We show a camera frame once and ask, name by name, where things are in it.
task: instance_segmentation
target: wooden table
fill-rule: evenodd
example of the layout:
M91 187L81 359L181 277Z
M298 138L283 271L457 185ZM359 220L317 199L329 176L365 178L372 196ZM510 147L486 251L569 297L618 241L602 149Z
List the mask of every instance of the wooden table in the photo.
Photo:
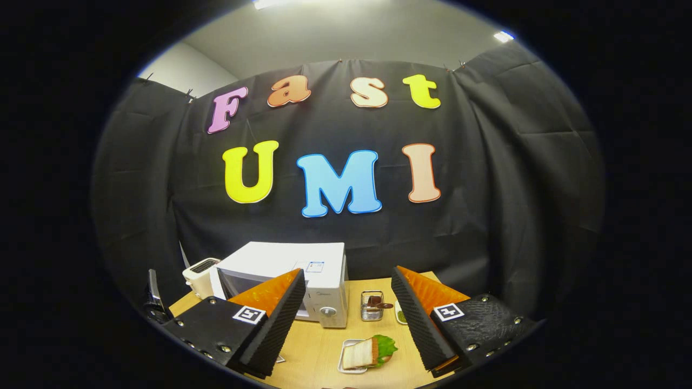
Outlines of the wooden table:
M432 271L422 273L439 281ZM416 388L443 379L437 379L423 367L418 349L413 343L408 326L397 322L394 309L385 309L380 321L361 320L361 292L378 289L384 292L385 302L394 304L396 296L391 287L391 278L377 280L346 281L349 288L349 311L346 328L322 328L320 323L295 320L291 326L280 355L286 362L274 365L271 377L260 380L278 388L331 388L350 386L358 389ZM200 301L194 293L170 306L178 316ZM394 339L398 350L392 359L380 368L372 368L363 374L344 374L337 370L341 344L346 339L367 339L375 334Z

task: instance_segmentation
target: white wall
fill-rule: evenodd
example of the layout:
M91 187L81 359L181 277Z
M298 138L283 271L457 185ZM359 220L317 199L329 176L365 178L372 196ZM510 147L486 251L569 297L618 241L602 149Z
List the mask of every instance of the white wall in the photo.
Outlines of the white wall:
M184 93L192 89L190 95L196 98L238 81L226 69L183 42L171 46L144 68L139 77L149 77Z

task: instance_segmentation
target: white plate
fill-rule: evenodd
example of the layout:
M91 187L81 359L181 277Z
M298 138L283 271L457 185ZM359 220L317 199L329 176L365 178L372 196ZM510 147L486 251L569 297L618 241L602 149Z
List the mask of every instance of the white plate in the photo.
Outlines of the white plate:
M401 305L399 305L399 301L394 301L394 317L397 319L399 324L403 325L408 325L408 323L404 323L403 321L399 320L399 312L401 312Z
M367 368L358 368L358 369L344 369L343 368L343 358L344 358L344 347L354 345L358 342L362 342L365 339L346 339L344 343L341 344L341 355L339 356L339 365L338 369L342 373L346 374L363 374L364 372L367 372Z

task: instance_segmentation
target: ceiling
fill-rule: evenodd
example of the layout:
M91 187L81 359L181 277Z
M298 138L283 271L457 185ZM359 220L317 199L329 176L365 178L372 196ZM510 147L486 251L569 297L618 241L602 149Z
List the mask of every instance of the ceiling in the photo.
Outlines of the ceiling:
M239 79L327 60L399 60L456 69L501 45L490 21L438 0L251 3L184 42Z

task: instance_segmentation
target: bread slice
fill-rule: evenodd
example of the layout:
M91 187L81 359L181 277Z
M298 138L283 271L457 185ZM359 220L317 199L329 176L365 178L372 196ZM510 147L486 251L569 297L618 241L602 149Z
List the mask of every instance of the bread slice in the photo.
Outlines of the bread slice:
M365 339L354 345L344 347L344 356L341 365L344 369L361 368L367 365L376 365L379 348L373 338Z

